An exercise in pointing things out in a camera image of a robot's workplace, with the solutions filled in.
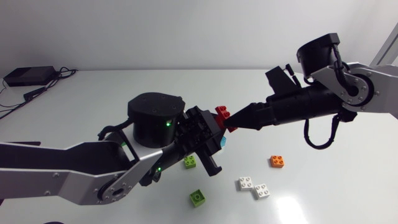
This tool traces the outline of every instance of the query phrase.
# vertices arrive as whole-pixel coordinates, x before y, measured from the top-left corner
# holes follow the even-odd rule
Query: green lego brick
[[[194,156],[188,156],[184,159],[185,168],[190,169],[197,166]]]
[[[205,196],[202,194],[202,192],[198,189],[196,191],[194,191],[194,193],[189,195],[193,206],[195,206],[195,208],[203,203],[205,203],[206,198]]]

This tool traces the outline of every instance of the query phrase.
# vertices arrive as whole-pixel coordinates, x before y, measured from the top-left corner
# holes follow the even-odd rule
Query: toy brick
[[[282,168],[285,165],[284,158],[282,156],[271,156],[269,159],[272,167]]]
[[[251,190],[253,189],[253,183],[251,182],[250,177],[240,177],[239,180],[239,189],[240,190]]]
[[[257,199],[266,198],[270,196],[269,190],[265,184],[256,185],[254,187],[253,193]]]
[[[190,199],[191,199],[191,201],[193,203],[193,206],[195,206],[195,208],[197,206],[205,203],[205,201],[206,201],[205,196],[203,195],[203,193],[199,189],[194,191],[194,193],[190,194],[189,197],[190,197]]]
[[[190,169],[197,166],[194,156],[188,156],[184,159],[185,168]]]

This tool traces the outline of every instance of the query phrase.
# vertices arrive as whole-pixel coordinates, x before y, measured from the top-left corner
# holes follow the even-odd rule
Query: power cord
[[[12,108],[12,109],[6,109],[6,110],[2,110],[0,112],[6,112],[8,111],[6,114],[0,116],[0,119],[5,118],[7,115],[11,114],[12,112],[14,112],[15,110],[18,110],[19,108],[25,106],[26,104],[28,104],[29,102],[31,102],[32,100],[36,99],[37,97],[39,97],[41,94],[43,94],[44,92],[46,92],[48,89],[54,87],[60,80],[62,79],[66,79],[69,78],[71,76],[73,76],[74,74],[76,74],[78,70],[77,69],[69,69],[67,67],[62,67],[58,72],[57,72],[57,76],[54,77],[49,84],[47,84],[47,86],[39,88],[37,90],[28,92],[26,94],[24,94],[24,98],[25,98],[25,102],[23,103],[19,103],[16,105],[11,105],[11,106],[4,106],[4,105],[0,105],[4,108]],[[2,93],[3,90],[6,89],[6,86],[4,85],[4,80],[3,80],[3,89],[0,91],[0,93]]]

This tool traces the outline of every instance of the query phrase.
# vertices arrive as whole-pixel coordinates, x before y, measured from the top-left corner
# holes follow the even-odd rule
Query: cable
[[[314,84],[314,82],[310,82],[310,81],[307,80],[305,77],[304,77],[304,82],[305,82],[306,84],[308,84],[308,85],[313,85],[313,84]]]
[[[29,98],[28,100],[25,100],[25,102],[19,103],[19,104],[16,104],[16,105],[12,105],[12,106],[0,105],[0,106],[3,106],[3,107],[5,107],[5,108],[10,108],[10,107],[16,106],[16,107],[13,108],[13,109],[8,109],[8,110],[2,110],[2,111],[0,111],[0,112],[8,111],[6,114],[0,116],[0,119],[5,118],[7,115],[11,114],[11,113],[14,112],[15,110],[18,110],[19,108],[25,106],[26,104],[28,104],[29,102],[31,102],[32,100],[36,99],[36,98],[39,97],[41,94],[43,94],[44,92],[46,92],[48,89],[54,87],[54,86],[59,82],[59,80],[65,79],[65,78],[69,78],[69,77],[71,77],[72,75],[76,74],[77,71],[78,71],[77,69],[68,69],[67,67],[62,67],[62,68],[59,70],[58,75],[57,75],[53,80],[51,80],[50,83],[47,84],[47,86],[46,86],[41,92],[38,92],[37,94],[35,94],[35,95],[32,96],[31,98]],[[70,72],[70,74],[69,74],[69,75],[66,75],[66,76],[62,76],[62,74],[65,73],[65,72]]]
[[[313,147],[314,149],[326,149],[327,147],[331,146],[331,144],[335,140],[337,127],[338,127],[340,120],[341,120],[341,117],[339,114],[337,114],[333,117],[333,120],[331,122],[331,133],[330,133],[329,140],[326,143],[324,143],[320,146],[317,146],[314,143],[312,143],[310,140],[310,136],[308,135],[308,132],[310,129],[310,121],[308,119],[306,119],[305,124],[304,124],[304,139],[305,139],[305,141],[307,142],[307,144],[309,146]]]
[[[105,135],[111,132],[116,132],[116,131],[120,131],[124,128],[126,128],[127,126],[129,126],[130,124],[132,124],[132,119],[128,118],[127,121],[118,124],[116,126],[107,126],[105,128],[102,129],[102,131],[98,134],[98,140],[102,141],[105,138]]]
[[[6,86],[5,86],[5,84],[4,84],[4,79],[2,80],[2,85],[3,85],[3,89],[0,91],[0,94],[3,92],[3,90],[6,89]]]
[[[358,94],[358,89],[351,86],[346,76],[344,75],[343,68],[349,70],[349,66],[347,63],[341,61],[340,53],[338,51],[337,45],[333,44],[332,46],[333,52],[335,53],[336,61],[333,66],[335,68],[336,78],[338,83],[347,91],[350,96],[355,96]]]

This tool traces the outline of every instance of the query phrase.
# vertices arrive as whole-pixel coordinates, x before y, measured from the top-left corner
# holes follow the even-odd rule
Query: table surface
[[[62,80],[25,107],[0,120],[0,141],[41,141],[65,148],[96,141],[107,125],[127,118],[127,102],[149,91],[182,96],[197,105],[231,113],[273,94],[264,70],[87,71]],[[4,90],[0,103],[23,100],[36,86]],[[313,142],[330,135],[331,116],[313,119]],[[318,151],[306,145],[303,121],[260,131],[226,133],[214,155],[223,170],[209,177],[182,162],[165,170],[158,183],[137,185],[109,205],[75,205],[60,197],[17,198],[0,206],[0,223],[397,223],[398,121],[389,114],[361,113],[341,123],[333,145]],[[281,169],[271,155],[284,157]],[[267,184],[271,196],[255,200],[237,190],[239,177]],[[200,189],[206,202],[194,208],[189,194]]]

